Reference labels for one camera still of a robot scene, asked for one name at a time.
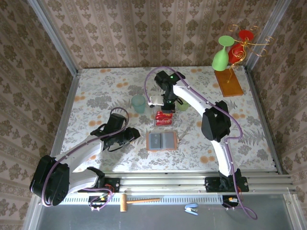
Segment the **patterned wallpaper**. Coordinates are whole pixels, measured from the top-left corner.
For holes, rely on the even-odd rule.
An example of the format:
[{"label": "patterned wallpaper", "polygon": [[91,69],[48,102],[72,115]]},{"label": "patterned wallpaper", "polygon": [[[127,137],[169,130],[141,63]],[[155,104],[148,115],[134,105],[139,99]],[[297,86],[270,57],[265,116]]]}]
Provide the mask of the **patterned wallpaper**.
[{"label": "patterned wallpaper", "polygon": [[22,227],[71,79],[27,2],[0,0],[0,230]]},{"label": "patterned wallpaper", "polygon": [[208,66],[229,24],[263,28],[277,0],[40,0],[78,68]]},{"label": "patterned wallpaper", "polygon": [[273,141],[307,217],[307,1],[291,1],[253,69]]}]

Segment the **wooden hammer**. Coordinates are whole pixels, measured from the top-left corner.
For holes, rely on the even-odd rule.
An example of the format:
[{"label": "wooden hammer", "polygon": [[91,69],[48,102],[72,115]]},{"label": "wooden hammer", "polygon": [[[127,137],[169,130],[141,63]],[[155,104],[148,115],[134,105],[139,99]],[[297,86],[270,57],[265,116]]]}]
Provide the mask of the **wooden hammer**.
[{"label": "wooden hammer", "polygon": [[127,204],[137,204],[137,203],[145,203],[145,202],[153,202],[153,201],[160,201],[160,198],[127,201],[127,194],[121,194],[120,211],[127,212]]}]

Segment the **table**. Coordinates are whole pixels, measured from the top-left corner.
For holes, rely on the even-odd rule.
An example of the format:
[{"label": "table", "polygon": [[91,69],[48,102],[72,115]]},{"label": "table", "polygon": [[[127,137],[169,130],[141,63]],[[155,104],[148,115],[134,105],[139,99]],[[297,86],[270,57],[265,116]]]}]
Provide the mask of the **table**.
[{"label": "table", "polygon": [[[218,162],[213,146],[203,136],[201,116],[190,107],[187,111],[177,111],[171,127],[154,127],[153,111],[148,106],[145,113],[134,112],[131,98],[144,94],[143,83],[153,68],[84,69],[80,76],[62,152],[83,141],[91,131],[106,123],[113,107],[121,106],[130,114],[130,127],[139,130],[141,137],[115,152],[104,151],[91,157],[77,171],[94,166],[104,172],[141,171],[217,171]],[[203,93],[211,102],[224,100],[229,113],[240,123],[244,137],[231,142],[231,152],[238,167],[242,170],[276,171],[271,149],[265,138],[260,117],[248,84],[243,67],[235,70],[244,95],[222,96],[214,71],[211,67],[177,67],[191,85]],[[149,95],[161,94],[149,78]],[[148,152],[146,132],[175,130],[178,134],[178,150]],[[232,124],[231,136],[237,136],[238,129]]]}]

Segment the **red glass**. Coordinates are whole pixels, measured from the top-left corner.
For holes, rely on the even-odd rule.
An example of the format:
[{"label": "red glass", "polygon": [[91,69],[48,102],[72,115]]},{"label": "red glass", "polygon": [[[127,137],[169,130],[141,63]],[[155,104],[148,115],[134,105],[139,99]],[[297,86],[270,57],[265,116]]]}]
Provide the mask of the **red glass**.
[{"label": "red glass", "polygon": [[239,37],[242,39],[242,41],[245,41],[246,38],[251,41],[254,39],[254,34],[249,30],[241,30],[239,32]]},{"label": "red glass", "polygon": [[240,58],[237,58],[235,55],[233,55],[232,53],[233,51],[235,55],[240,55],[240,53],[243,52],[243,46],[240,43],[238,43],[234,45],[233,47],[231,47],[230,51],[228,52],[229,62],[231,64],[234,64],[240,60]]}]

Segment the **wooden base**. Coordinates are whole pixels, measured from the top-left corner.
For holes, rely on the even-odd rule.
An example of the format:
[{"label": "wooden base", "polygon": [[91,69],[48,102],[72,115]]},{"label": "wooden base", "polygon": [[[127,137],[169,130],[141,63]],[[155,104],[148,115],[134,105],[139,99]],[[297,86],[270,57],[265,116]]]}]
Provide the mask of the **wooden base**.
[{"label": "wooden base", "polygon": [[214,71],[214,73],[224,97],[241,96],[244,94],[233,69]]}]

